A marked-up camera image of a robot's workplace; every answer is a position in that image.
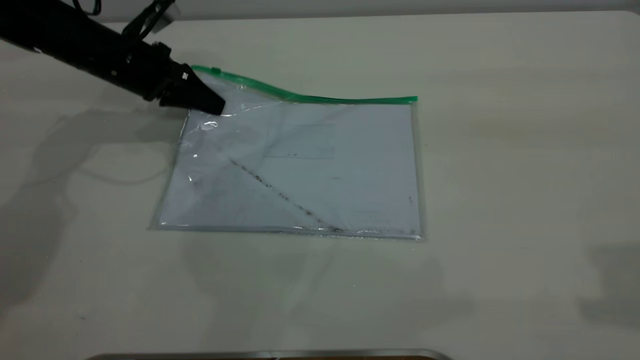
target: table surface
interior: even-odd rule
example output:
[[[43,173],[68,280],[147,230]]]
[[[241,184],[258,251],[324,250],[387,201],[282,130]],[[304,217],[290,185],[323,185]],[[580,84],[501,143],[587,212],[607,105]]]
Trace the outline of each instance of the table surface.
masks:
[[[418,95],[423,243],[151,231],[186,112],[0,44],[0,357],[638,359],[639,34],[632,13],[566,12],[150,39],[303,94]]]

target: clear plastic bag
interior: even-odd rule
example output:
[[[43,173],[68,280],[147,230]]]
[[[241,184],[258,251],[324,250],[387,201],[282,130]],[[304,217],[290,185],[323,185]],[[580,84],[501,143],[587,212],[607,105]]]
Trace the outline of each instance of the clear plastic bag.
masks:
[[[416,98],[307,97],[195,69],[227,103],[189,112],[159,228],[422,238]]]

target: metal edge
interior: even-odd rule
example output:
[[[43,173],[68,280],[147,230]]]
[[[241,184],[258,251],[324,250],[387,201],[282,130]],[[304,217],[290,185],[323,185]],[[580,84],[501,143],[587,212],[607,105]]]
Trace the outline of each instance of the metal edge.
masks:
[[[164,354],[102,354],[87,360],[168,360],[168,359],[274,359],[288,357],[369,357],[369,356],[421,356],[435,360],[453,360],[441,352],[429,349],[389,349],[389,350],[293,350],[258,352],[215,352],[215,353],[164,353]]]

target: black cable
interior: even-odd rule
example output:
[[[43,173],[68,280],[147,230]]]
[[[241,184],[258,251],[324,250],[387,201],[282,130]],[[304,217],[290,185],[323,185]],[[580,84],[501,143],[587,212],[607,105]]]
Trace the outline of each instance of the black cable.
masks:
[[[100,13],[102,12],[102,0],[94,0],[93,1],[93,11],[91,12],[86,12],[82,9],[82,6],[80,5],[80,1],[79,0],[73,0],[74,2],[74,6],[76,9],[78,9],[79,11],[87,14],[87,15],[91,15],[91,16],[96,16],[96,15],[100,15]]]

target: white paper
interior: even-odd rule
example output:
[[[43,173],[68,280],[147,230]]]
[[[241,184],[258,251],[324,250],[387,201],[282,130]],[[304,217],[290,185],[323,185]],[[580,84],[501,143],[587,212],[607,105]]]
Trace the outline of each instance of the white paper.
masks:
[[[409,105],[291,104],[199,76],[228,103],[190,113],[161,226],[422,234]]]

